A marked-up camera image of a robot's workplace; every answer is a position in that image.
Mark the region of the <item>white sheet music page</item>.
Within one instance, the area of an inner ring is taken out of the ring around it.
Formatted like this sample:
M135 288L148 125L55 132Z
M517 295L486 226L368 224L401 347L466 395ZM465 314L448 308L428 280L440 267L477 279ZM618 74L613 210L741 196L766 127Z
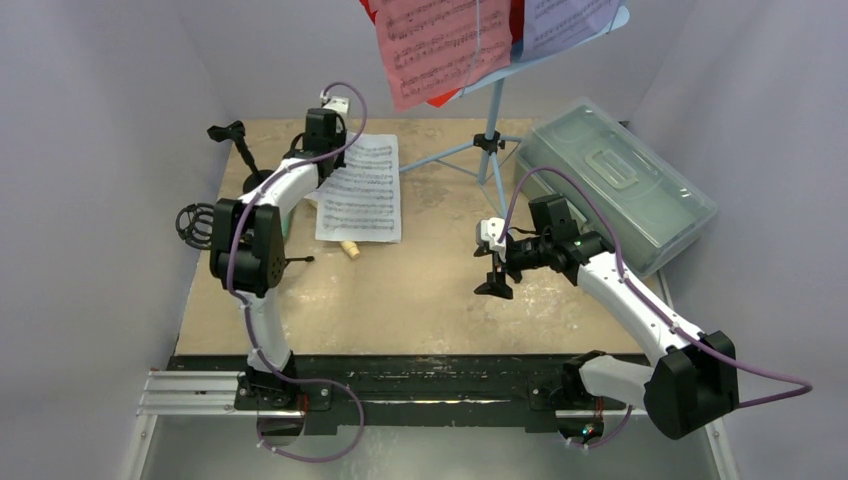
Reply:
M306 195L305 198L316 203L321 203L327 199L331 193L332 191L327 189L326 185L321 185L319 188Z
M402 240L399 146L395 135L361 135L345 151L345 166L335 170L322 185L332 193L318 203L317 240Z

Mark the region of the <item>beige condenser microphone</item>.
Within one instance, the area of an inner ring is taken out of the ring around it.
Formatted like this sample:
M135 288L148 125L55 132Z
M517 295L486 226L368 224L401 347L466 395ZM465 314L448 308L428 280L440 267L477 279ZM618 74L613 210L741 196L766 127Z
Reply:
M318 210L318 202L314 199L307 199L307 203L315 210ZM359 250L358 245L349 240L338 241L338 246L345 253L345 255L351 260L357 260L361 252Z

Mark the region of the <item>lavender sheet music page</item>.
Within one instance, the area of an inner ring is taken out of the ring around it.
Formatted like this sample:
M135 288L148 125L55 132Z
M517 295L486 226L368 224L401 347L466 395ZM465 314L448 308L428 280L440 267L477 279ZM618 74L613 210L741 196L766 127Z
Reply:
M522 63L539 60L609 32L624 1L531 0L523 7Z

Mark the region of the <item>black round-base mic stand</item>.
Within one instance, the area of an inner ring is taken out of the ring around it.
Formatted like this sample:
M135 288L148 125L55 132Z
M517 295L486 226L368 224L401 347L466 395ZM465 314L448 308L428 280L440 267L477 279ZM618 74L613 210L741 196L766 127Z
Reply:
M241 120L236 120L227 126L212 125L206 130L206 133L216 143L232 142L242 161L248 167L250 174L243 181L243 193L249 193L259 187L273 174L273 170L257 167L255 157L246 141L246 127Z

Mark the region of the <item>black tripod mic stand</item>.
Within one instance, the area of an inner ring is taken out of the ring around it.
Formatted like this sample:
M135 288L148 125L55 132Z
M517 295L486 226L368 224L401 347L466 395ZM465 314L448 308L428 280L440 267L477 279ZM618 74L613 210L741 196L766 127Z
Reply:
M195 203L184 207L175 219L175 230L186 245L210 253L214 277L234 283L254 280L278 281L293 262L312 262L312 256L289 257L285 253L282 217L272 206L255 206L244 213L236 201Z

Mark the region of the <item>teal toy microphone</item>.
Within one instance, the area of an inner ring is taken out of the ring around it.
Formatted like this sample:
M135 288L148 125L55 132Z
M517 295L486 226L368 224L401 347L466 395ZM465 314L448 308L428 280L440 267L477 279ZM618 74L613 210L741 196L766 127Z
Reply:
M289 240L290 235L291 235L291 223L292 223L292 215L291 214L285 216L282 220L281 229L282 229L282 234L283 234L283 238L284 238L285 242L287 242Z

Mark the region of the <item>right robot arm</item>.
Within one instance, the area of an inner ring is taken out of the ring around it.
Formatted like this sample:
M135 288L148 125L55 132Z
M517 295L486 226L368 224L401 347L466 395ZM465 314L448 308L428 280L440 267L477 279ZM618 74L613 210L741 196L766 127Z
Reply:
M638 365L591 351L564 363L556 399L584 407L602 397L644 410L666 437L677 440L740 407L735 346L720 331L704 333L663 304L619 263L614 245L596 231L581 232L566 199L548 195L530 201L534 228L524 238L508 232L505 219L491 217L475 228L476 256L492 269L477 295L513 297L509 280L547 268L598 301L642 348Z

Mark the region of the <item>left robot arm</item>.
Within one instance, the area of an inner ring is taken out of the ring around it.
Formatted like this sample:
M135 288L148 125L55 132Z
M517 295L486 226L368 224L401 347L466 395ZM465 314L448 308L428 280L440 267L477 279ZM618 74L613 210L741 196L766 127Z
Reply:
M305 410L308 405L278 305L277 288L291 262L282 219L343 167L346 141L344 114L311 108L279 166L242 196L220 199L213 207L210 271L238 301L250 344L238 378L238 409Z

